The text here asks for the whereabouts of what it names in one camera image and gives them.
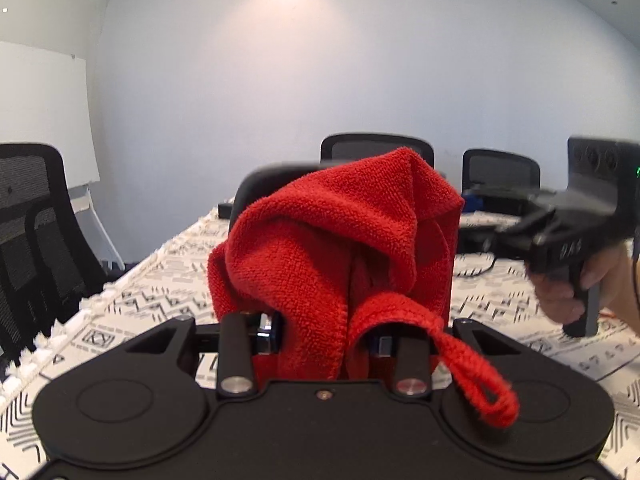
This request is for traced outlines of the person right forearm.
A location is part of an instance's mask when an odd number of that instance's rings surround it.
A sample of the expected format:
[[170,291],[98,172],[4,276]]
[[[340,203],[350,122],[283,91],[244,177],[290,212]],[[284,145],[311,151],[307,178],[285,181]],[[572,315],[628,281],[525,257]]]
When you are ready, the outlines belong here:
[[602,252],[605,272],[601,285],[600,304],[616,318],[625,322],[636,334],[639,333],[639,307],[634,286],[637,285],[636,270],[624,244]]

